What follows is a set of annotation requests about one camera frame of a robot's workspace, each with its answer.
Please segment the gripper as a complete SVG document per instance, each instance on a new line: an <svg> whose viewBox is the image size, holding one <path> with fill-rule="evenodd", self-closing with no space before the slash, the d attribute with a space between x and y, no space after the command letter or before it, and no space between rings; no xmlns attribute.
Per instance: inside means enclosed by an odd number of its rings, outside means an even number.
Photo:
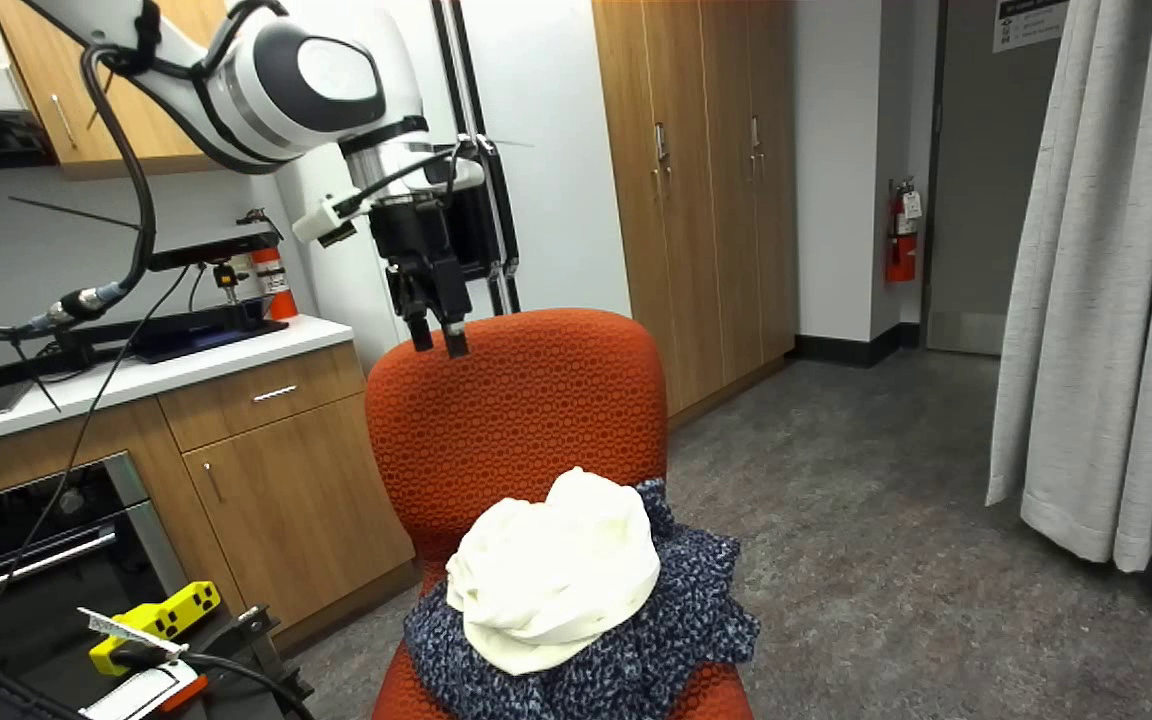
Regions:
<svg viewBox="0 0 1152 720"><path fill-rule="evenodd" d="M394 314L406 324L414 350L429 351L429 311L442 327L448 357L468 355L467 314L472 311L467 279L450 242L439 200L381 202L367 214L376 247L387 264Z"/></svg>

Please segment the cream fleece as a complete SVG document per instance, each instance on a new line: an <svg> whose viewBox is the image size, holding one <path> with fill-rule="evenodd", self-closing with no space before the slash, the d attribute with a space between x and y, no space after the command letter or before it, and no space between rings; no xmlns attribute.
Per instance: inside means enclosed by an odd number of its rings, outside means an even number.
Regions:
<svg viewBox="0 0 1152 720"><path fill-rule="evenodd" d="M626 623L660 560L641 493L573 468L541 502L503 498L445 564L467 642L511 676L558 667Z"/></svg>

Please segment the blue speckled fleece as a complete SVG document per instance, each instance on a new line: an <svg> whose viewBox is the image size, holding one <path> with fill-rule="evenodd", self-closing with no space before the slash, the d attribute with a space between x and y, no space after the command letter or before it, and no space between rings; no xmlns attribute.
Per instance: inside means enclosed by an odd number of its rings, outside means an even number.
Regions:
<svg viewBox="0 0 1152 720"><path fill-rule="evenodd" d="M511 676L467 642L444 578L403 626L379 714L445 720L753 720L738 665L759 621L733 597L735 538L675 520L660 478L643 497L660 560L654 591L626 623L550 670Z"/></svg>

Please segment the orange fabric chair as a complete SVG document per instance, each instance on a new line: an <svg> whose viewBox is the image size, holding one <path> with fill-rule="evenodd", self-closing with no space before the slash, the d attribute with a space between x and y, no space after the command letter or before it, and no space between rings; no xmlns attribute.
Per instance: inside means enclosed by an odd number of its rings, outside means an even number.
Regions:
<svg viewBox="0 0 1152 720"><path fill-rule="evenodd" d="M666 379L639 324L550 309L471 323L467 341L463 357L448 357L442 334L429 351L397 346L367 379L376 464L420 564L417 601L503 498L540 502L573 468L622 486L666 484ZM391 666L372 720L445 720L379 714Z"/></svg>

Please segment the small red fire extinguisher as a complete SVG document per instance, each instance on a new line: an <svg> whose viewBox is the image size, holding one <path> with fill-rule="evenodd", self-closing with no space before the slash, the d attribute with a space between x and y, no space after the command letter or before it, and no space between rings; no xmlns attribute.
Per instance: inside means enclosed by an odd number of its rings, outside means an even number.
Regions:
<svg viewBox="0 0 1152 720"><path fill-rule="evenodd" d="M255 250L250 253L250 258L262 287L262 295L268 300L270 319L274 323L285 323L293 316L300 314L278 247Z"/></svg>

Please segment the white refrigerator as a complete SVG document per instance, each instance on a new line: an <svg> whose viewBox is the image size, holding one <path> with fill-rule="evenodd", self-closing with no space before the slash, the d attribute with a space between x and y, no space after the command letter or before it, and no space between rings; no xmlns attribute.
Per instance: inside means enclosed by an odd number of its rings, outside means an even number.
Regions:
<svg viewBox="0 0 1152 720"><path fill-rule="evenodd" d="M353 15L384 8L410 54L430 137L457 135L453 91L433 0L282 0L300 22L353 26ZM499 149L521 255L515 287L522 310L594 306L630 314L602 78L591 0L450 0L465 69L472 67L482 132ZM316 149L275 174L288 222L312 200L353 182L338 146ZM298 310L349 325L365 369L410 340L393 313L366 218L329 249L287 232L280 247Z"/></svg>

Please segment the wooden drawer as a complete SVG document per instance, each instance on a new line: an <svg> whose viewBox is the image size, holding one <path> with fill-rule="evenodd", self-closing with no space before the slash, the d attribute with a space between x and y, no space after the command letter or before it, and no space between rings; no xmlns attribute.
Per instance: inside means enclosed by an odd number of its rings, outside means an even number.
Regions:
<svg viewBox="0 0 1152 720"><path fill-rule="evenodd" d="M364 382L355 351L339 343L160 393L157 401L179 450L196 450L356 395ZM255 395L291 384L298 386L291 395L253 404Z"/></svg>

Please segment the wooden cabinet door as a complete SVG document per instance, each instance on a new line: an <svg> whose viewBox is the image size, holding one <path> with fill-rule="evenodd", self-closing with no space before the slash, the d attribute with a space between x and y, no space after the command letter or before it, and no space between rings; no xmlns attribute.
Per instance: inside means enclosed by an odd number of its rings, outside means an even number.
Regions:
<svg viewBox="0 0 1152 720"><path fill-rule="evenodd" d="M364 396L189 450L183 457L238 596L282 621L276 643L319 637L411 588L414 546L369 442ZM212 501L210 462L223 488Z"/></svg>

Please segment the tall wooden wardrobe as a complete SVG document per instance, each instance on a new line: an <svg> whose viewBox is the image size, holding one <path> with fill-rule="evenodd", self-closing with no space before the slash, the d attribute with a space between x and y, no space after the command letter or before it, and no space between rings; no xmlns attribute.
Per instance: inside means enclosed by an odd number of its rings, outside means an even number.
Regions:
<svg viewBox="0 0 1152 720"><path fill-rule="evenodd" d="M591 0L631 313L677 427L799 331L788 0Z"/></svg>

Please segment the yellow power strip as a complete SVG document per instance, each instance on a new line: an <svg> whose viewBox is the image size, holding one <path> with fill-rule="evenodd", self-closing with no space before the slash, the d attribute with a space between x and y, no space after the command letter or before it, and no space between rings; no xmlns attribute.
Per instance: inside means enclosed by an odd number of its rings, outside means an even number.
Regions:
<svg viewBox="0 0 1152 720"><path fill-rule="evenodd" d="M97 673L122 676L131 670L128 662L132 655L177 650L184 634L220 606L221 596L214 583L191 582L161 602L141 602L113 616L84 609L88 629L104 635L88 651L88 657Z"/></svg>

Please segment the wooden upper cabinet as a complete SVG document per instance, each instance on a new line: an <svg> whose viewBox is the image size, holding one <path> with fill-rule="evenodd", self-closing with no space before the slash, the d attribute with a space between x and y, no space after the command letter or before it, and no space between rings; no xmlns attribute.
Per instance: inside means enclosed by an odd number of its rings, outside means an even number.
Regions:
<svg viewBox="0 0 1152 720"><path fill-rule="evenodd" d="M23 0L0 0L0 26L65 176L124 179L122 158L83 86L77 41L28 9ZM100 69L99 78L150 176L218 168L150 97L108 69Z"/></svg>

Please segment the black oven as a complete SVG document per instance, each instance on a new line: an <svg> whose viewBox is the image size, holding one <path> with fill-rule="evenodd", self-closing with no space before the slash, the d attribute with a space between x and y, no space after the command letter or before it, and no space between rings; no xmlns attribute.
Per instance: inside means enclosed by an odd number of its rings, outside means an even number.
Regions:
<svg viewBox="0 0 1152 720"><path fill-rule="evenodd" d="M185 573L127 452L0 491L0 669L69 705L115 685L84 611L165 600Z"/></svg>

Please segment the grey door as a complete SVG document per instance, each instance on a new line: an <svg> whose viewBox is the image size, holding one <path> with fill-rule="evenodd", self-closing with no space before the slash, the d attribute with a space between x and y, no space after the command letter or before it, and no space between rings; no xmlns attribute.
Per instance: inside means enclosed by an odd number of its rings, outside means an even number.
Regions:
<svg viewBox="0 0 1152 720"><path fill-rule="evenodd" d="M942 0L925 344L996 355L1060 40L992 53L996 0Z"/></svg>

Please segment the door sign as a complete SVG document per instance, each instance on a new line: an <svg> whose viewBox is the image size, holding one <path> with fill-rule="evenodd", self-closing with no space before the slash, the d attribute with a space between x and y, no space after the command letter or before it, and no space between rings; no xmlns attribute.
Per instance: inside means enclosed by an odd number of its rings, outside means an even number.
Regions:
<svg viewBox="0 0 1152 720"><path fill-rule="evenodd" d="M1060 40L1069 0L996 0L992 53Z"/></svg>

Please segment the red wall fire extinguisher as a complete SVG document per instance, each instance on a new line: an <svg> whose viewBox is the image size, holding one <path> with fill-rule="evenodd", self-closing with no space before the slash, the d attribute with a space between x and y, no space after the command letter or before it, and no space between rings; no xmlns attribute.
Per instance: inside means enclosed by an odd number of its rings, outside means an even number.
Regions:
<svg viewBox="0 0 1152 720"><path fill-rule="evenodd" d="M918 243L925 217L922 192L914 176L888 182L884 282L914 283L918 273Z"/></svg>

